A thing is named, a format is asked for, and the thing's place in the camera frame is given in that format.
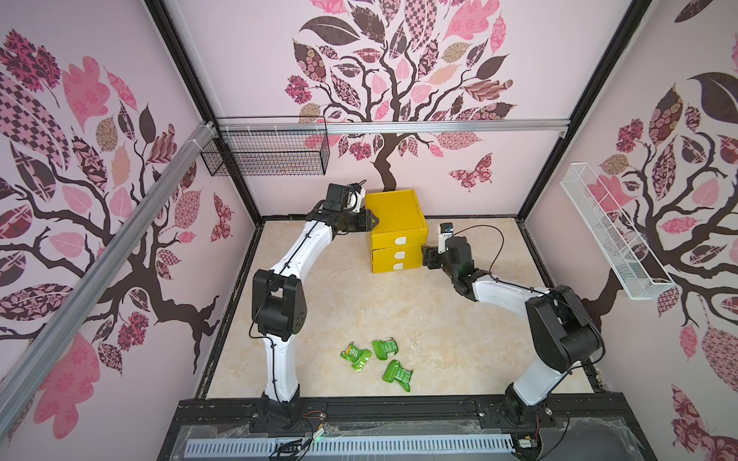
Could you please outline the aluminium rail left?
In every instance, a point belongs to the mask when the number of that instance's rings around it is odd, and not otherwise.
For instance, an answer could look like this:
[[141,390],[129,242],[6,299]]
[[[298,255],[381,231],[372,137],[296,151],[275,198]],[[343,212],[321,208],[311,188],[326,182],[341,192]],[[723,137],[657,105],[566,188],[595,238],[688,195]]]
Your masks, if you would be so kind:
[[169,163],[161,178],[152,184],[130,218],[115,234],[103,254],[76,284],[65,299],[60,312],[53,315],[38,337],[24,351],[1,384],[1,438],[6,439],[28,401],[59,360],[66,346],[97,305],[104,291],[111,285],[128,255],[140,238],[151,227],[156,215],[192,163],[202,147],[216,136],[213,121],[197,126],[181,150]]

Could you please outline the green cookie packet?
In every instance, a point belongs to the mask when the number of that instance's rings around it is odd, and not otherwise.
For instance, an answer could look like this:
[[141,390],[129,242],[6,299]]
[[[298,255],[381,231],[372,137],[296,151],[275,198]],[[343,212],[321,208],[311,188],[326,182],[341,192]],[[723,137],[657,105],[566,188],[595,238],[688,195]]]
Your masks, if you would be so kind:
[[345,350],[340,352],[340,357],[350,362],[352,369],[357,373],[364,369],[372,355],[369,349],[361,349],[354,343],[350,343]]
[[412,375],[413,371],[406,369],[399,360],[392,359],[382,375],[382,380],[386,383],[397,383],[405,392],[409,393],[411,391]]
[[381,361],[389,359],[390,355],[397,355],[399,347],[394,338],[388,340],[374,340],[372,342],[372,348],[376,358]]

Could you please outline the aluminium rail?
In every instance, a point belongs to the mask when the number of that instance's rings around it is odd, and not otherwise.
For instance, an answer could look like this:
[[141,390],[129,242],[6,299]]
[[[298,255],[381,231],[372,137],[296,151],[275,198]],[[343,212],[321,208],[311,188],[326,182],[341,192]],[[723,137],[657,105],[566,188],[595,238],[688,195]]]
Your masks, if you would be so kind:
[[103,254],[76,284],[65,299],[60,312],[53,315],[38,337],[24,351],[1,384],[1,438],[6,439],[28,401],[59,360],[66,346],[97,305],[104,291],[111,285],[128,255],[140,238],[151,227],[156,215],[192,163],[202,147],[216,136],[213,121],[197,126],[181,150],[169,163],[161,178],[152,184],[130,218],[115,234]]
[[311,123],[288,121],[286,117],[236,117],[220,118],[218,124],[226,133],[246,132],[255,134],[315,133],[338,136],[339,134],[440,134],[440,133],[497,133],[497,132],[564,132],[567,119],[502,119],[461,121],[405,121],[405,122],[341,122],[329,123],[323,117]]

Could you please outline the yellow top drawer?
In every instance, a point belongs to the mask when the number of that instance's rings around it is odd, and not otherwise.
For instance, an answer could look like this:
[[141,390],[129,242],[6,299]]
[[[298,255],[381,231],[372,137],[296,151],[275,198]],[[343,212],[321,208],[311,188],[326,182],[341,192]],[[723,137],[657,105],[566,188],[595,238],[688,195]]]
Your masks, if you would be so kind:
[[406,246],[425,245],[428,238],[428,228],[407,230],[383,230],[379,228],[371,232],[371,248],[373,250],[384,250]]

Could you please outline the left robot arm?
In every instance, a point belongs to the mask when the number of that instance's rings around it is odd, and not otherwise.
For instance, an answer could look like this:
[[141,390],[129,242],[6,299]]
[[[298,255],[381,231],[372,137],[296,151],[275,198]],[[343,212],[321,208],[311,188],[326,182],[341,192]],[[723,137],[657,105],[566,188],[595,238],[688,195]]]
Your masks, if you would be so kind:
[[365,207],[365,197],[363,182],[330,184],[286,254],[270,269],[254,274],[249,337],[265,347],[263,397],[271,405],[291,407],[299,398],[296,336],[307,320],[304,281],[309,271],[337,236],[370,232],[379,222]]

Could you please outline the green cookie packet front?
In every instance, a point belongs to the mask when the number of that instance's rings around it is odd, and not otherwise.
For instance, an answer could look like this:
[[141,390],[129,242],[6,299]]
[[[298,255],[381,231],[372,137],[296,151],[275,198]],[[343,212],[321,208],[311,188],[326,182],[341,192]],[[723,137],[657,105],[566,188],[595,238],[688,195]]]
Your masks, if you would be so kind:
[[411,391],[412,375],[413,371],[406,369],[399,360],[392,359],[382,375],[382,380],[386,383],[397,383],[405,392],[409,393]]

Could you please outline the yellow bottom drawer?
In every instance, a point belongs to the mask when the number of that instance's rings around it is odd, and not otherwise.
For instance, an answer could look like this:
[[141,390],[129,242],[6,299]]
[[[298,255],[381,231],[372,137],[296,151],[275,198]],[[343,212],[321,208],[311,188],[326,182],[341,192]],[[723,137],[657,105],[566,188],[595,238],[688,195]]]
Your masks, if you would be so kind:
[[417,269],[422,266],[422,259],[373,259],[372,271],[375,274],[392,273]]

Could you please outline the yellow three-drawer cabinet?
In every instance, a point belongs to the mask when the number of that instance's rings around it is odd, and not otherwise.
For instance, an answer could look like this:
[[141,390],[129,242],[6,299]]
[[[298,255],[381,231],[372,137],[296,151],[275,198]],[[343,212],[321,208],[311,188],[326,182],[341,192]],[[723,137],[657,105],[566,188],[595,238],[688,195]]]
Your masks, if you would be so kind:
[[[368,194],[365,205],[380,219],[380,224],[376,226],[380,232],[428,228],[418,197],[412,189]],[[371,266],[373,251],[371,248]]]

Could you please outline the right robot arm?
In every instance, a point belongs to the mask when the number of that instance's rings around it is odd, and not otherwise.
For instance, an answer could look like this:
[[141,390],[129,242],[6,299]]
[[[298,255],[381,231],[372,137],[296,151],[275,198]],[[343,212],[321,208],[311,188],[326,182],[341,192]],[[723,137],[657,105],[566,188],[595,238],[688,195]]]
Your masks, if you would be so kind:
[[593,353],[607,350],[600,328],[573,288],[536,288],[500,278],[476,265],[464,236],[440,234],[436,246],[422,248],[422,264],[443,271],[462,297],[501,307],[528,321],[534,358],[507,386],[502,409],[515,426],[532,418],[559,384]]

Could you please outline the black base frame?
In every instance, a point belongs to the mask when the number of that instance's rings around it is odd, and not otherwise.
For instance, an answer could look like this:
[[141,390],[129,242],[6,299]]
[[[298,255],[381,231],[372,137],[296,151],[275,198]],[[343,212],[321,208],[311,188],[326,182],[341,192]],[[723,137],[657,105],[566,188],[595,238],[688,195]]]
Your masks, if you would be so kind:
[[[262,399],[178,404],[159,454],[183,458],[191,439],[290,438],[265,460],[652,460],[651,448],[619,393],[555,394],[515,426],[501,395],[302,398],[279,410]],[[513,453],[309,456],[322,436],[507,434]]]

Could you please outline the aluminium rail back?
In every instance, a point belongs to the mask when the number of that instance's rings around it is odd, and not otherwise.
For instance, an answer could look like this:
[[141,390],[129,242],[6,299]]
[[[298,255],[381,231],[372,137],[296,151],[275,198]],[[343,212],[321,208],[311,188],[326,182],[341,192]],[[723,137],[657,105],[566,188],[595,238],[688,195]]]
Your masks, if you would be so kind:
[[440,133],[497,133],[497,132],[564,132],[567,119],[502,119],[461,121],[405,121],[405,122],[341,122],[329,123],[323,117],[311,123],[288,121],[286,117],[236,117],[220,118],[218,124],[226,133],[246,132],[255,134],[315,133],[338,136],[339,134],[440,134]]

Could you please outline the yellow drawer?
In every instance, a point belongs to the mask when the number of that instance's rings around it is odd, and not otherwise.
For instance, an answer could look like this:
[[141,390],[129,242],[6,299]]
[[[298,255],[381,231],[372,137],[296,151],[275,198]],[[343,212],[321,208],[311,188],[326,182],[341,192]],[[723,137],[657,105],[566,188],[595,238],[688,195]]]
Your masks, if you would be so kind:
[[422,259],[373,259],[372,271],[375,274],[392,273],[417,269],[422,266]]
[[407,230],[383,230],[379,228],[371,232],[371,248],[373,250],[384,250],[406,246],[425,245],[428,238],[428,228]]
[[374,250],[372,252],[372,262],[376,264],[390,265],[400,262],[410,265],[421,264],[422,246],[405,245]]

